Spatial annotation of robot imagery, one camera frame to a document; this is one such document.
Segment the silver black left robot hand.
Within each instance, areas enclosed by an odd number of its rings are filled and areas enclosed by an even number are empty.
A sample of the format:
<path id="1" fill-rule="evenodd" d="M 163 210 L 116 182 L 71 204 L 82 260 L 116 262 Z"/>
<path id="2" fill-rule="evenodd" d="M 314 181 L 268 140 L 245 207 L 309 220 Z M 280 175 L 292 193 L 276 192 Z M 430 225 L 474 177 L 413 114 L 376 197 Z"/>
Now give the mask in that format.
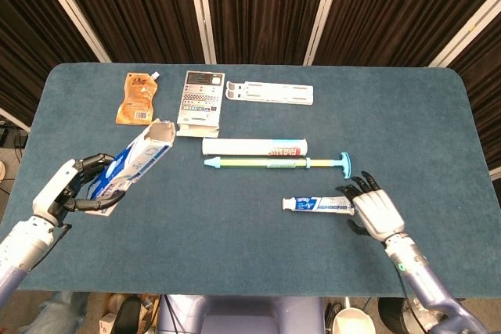
<path id="1" fill-rule="evenodd" d="M 34 216 L 61 228 L 69 212 L 97 212 L 118 204 L 125 191 L 116 191 L 107 199 L 77 199 L 81 188 L 102 173 L 113 160 L 105 153 L 68 160 L 35 197 L 32 204 Z"/>

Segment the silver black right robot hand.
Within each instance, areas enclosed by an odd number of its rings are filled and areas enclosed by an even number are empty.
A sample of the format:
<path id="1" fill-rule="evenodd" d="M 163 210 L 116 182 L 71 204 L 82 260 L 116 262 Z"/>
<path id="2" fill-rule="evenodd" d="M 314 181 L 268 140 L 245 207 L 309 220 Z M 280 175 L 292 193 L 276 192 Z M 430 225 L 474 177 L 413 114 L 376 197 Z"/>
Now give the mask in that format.
<path id="1" fill-rule="evenodd" d="M 393 235 L 404 232 L 405 222 L 389 195 L 379 186 L 367 171 L 361 171 L 362 178 L 353 176 L 355 185 L 342 185 L 336 190 L 345 196 L 363 226 L 348 219 L 348 227 L 356 234 L 370 236 L 378 242 L 385 242 Z"/>

